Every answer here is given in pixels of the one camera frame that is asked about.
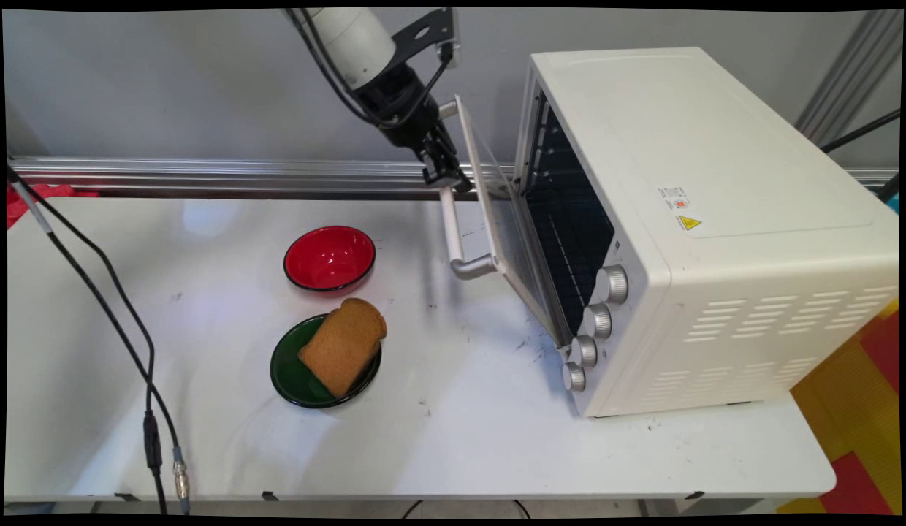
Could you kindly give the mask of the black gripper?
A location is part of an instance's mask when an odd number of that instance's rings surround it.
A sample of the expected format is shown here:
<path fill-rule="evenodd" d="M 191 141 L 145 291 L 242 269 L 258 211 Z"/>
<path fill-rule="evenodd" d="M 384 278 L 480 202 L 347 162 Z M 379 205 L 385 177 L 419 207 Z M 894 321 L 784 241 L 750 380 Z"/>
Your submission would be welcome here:
<path fill-rule="evenodd" d="M 421 153 L 426 184 L 466 194 L 473 189 L 472 183 L 460 167 L 456 147 L 430 94 L 443 73 L 444 62 L 423 83 L 412 66 L 400 62 L 355 90 L 355 96 L 376 117 L 393 146 Z"/>

